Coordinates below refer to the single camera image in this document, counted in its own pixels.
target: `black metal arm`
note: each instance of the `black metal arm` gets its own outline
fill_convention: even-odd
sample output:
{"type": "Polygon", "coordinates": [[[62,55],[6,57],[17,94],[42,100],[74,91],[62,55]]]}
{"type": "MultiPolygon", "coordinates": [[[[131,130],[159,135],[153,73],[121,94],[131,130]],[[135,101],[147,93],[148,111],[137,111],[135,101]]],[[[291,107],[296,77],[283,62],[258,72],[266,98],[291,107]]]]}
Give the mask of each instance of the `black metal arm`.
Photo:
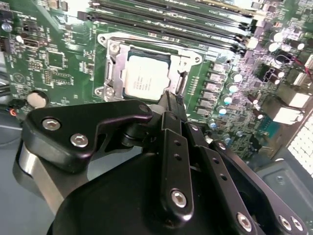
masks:
{"type": "Polygon", "coordinates": [[[208,145],[168,92],[150,107],[129,100],[38,109],[22,140],[17,162],[56,213],[54,235],[308,232],[235,153],[208,145]],[[88,182],[101,146],[110,154],[135,145],[142,154],[88,182]]]}

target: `cpu socket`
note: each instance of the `cpu socket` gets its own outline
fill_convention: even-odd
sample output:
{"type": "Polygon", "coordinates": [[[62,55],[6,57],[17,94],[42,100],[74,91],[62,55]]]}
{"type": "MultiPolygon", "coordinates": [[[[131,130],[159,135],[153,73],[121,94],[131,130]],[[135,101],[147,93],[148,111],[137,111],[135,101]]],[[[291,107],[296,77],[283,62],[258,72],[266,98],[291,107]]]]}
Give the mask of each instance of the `cpu socket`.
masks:
{"type": "Polygon", "coordinates": [[[168,41],[124,32],[97,37],[105,47],[104,86],[95,94],[105,101],[140,99],[157,102],[165,91],[182,94],[192,66],[202,56],[168,41]]]}

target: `screw hole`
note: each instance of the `screw hole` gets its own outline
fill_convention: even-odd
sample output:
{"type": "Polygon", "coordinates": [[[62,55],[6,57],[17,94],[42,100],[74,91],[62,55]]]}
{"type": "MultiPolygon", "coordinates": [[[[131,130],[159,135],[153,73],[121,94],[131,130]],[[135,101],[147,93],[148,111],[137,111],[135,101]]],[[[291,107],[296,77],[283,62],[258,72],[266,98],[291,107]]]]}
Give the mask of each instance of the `screw hole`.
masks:
{"type": "Polygon", "coordinates": [[[223,180],[227,180],[227,177],[226,176],[224,176],[223,174],[220,174],[220,177],[223,179],[223,180]]]}
{"type": "Polygon", "coordinates": [[[219,164],[219,163],[220,163],[220,161],[217,160],[216,158],[213,158],[213,161],[214,161],[216,164],[219,164]]]}
{"type": "Polygon", "coordinates": [[[179,154],[177,154],[177,153],[174,154],[174,158],[176,158],[178,161],[182,160],[181,156],[179,154]]]}
{"type": "Polygon", "coordinates": [[[181,146],[181,143],[179,141],[174,141],[174,143],[177,145],[177,146],[181,146]]]}

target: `motherboard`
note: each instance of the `motherboard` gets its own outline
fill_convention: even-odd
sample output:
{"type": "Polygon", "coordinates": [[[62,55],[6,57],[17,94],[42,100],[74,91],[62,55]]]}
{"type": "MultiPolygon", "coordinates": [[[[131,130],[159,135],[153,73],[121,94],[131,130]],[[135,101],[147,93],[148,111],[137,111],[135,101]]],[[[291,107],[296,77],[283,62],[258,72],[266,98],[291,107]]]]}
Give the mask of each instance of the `motherboard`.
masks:
{"type": "Polygon", "coordinates": [[[312,92],[313,0],[6,0],[11,93],[36,108],[165,91],[241,157],[273,152],[312,92]]]}

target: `red wire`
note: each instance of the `red wire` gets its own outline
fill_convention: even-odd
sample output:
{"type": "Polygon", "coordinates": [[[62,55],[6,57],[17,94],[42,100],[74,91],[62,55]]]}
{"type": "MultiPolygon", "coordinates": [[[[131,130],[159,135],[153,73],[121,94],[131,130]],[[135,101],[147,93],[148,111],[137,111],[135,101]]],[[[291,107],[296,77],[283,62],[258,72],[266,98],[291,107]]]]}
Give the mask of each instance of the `red wire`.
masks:
{"type": "Polygon", "coordinates": [[[14,117],[17,116],[17,114],[16,114],[16,112],[15,112],[14,109],[10,109],[10,115],[12,115],[12,116],[14,116],[14,117]]]}
{"type": "Polygon", "coordinates": [[[311,72],[310,72],[310,69],[309,69],[308,67],[304,66],[304,64],[303,64],[301,61],[299,61],[297,58],[294,57],[293,60],[294,60],[297,64],[303,66],[303,67],[304,67],[304,70],[305,70],[305,73],[310,77],[311,80],[313,80],[312,74],[311,74],[311,72]]]}

